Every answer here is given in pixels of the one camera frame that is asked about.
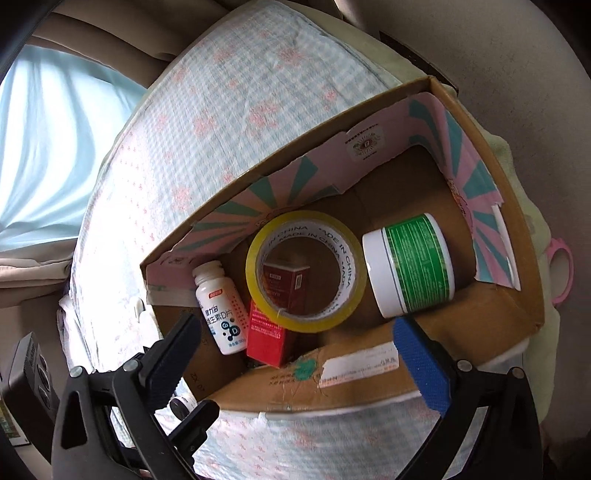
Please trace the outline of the white pill bottle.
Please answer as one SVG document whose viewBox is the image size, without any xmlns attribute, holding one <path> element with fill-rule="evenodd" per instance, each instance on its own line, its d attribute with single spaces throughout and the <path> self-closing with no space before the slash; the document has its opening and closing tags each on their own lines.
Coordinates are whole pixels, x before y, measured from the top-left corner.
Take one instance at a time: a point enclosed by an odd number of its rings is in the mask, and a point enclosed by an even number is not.
<svg viewBox="0 0 591 480">
<path fill-rule="evenodd" d="M 214 260 L 201 264 L 192 270 L 192 275 L 197 287 L 195 298 L 221 354 L 245 350 L 249 314 L 221 263 Z"/>
</svg>

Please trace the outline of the cardboard box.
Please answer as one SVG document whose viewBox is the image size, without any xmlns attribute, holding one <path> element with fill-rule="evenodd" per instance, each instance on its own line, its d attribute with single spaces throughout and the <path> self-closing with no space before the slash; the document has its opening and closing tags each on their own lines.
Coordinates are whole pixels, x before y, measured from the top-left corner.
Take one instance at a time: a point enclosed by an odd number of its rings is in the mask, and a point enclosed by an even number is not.
<svg viewBox="0 0 591 480">
<path fill-rule="evenodd" d="M 365 405 L 410 393 L 363 235 L 428 214 L 447 242 L 452 299 L 418 316 L 456 358 L 484 364 L 537 333 L 544 300 L 525 215 L 476 124 L 436 79 L 378 95 L 311 129 L 217 193 L 156 247 L 141 271 L 161 327 L 194 306 L 193 270 L 221 262 L 246 301 L 297 333 L 289 366 L 246 369 L 212 349 L 185 380 L 240 412 Z"/>
</svg>

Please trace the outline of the green label white jar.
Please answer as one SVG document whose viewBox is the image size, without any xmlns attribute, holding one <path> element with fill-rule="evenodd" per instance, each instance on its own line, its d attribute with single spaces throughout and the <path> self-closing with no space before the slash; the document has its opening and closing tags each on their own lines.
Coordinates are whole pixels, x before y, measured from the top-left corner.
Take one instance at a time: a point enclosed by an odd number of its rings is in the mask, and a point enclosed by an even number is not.
<svg viewBox="0 0 591 480">
<path fill-rule="evenodd" d="M 436 219 L 424 213 L 363 235 L 370 286 L 386 319 L 454 299 L 455 272 Z"/>
</svg>

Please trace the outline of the yellow tape roll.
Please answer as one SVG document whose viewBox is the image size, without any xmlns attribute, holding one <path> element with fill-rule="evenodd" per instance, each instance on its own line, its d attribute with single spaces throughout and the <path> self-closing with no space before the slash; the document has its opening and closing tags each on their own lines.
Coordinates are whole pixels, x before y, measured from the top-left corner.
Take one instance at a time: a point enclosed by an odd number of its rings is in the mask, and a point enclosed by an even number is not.
<svg viewBox="0 0 591 480">
<path fill-rule="evenodd" d="M 256 233 L 245 279 L 270 321 L 318 333 L 341 325 L 360 306 L 367 268 L 349 227 L 328 214 L 300 210 L 274 218 Z"/>
</svg>

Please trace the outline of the brown left curtain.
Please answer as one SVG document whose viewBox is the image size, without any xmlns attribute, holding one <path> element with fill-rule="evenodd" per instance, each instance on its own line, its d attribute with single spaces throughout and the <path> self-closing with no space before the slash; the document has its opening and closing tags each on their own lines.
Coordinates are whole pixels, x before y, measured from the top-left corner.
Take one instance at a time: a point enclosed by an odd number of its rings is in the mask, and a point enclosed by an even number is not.
<svg viewBox="0 0 591 480">
<path fill-rule="evenodd" d="M 57 292 L 69 278 L 74 243 L 60 241 L 1 253 L 1 323 L 18 318 L 20 305 Z"/>
</svg>

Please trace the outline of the brown curtain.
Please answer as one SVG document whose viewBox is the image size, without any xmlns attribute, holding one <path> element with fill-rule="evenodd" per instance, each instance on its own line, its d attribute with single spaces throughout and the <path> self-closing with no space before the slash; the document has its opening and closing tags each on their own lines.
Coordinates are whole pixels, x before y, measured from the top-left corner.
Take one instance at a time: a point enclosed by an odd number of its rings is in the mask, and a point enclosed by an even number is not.
<svg viewBox="0 0 591 480">
<path fill-rule="evenodd" d="M 148 87 L 240 1 L 66 0 L 29 38 L 107 66 Z"/>
<path fill-rule="evenodd" d="M 74 243 L 60 241 L 1 253 L 1 323 L 18 318 L 20 305 L 57 292 L 69 278 Z"/>
</svg>

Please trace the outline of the light blue hanging cloth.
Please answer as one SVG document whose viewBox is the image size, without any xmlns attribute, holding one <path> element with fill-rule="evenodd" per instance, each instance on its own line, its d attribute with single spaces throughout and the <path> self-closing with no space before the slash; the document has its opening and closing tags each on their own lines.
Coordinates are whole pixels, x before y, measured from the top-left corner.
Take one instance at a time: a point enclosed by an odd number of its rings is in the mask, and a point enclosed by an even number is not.
<svg viewBox="0 0 591 480">
<path fill-rule="evenodd" d="M 77 237 L 100 164 L 145 87 L 25 46 L 1 83 L 1 248 Z"/>
</svg>

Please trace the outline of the brown right curtain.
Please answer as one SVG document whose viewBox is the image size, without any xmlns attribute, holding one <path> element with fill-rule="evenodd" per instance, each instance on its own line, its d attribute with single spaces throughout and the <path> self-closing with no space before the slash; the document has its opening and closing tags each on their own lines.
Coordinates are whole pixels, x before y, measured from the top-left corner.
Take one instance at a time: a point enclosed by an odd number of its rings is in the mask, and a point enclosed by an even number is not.
<svg viewBox="0 0 591 480">
<path fill-rule="evenodd" d="M 29 38 L 107 66 L 148 87 L 240 1 L 66 0 Z"/>
</svg>

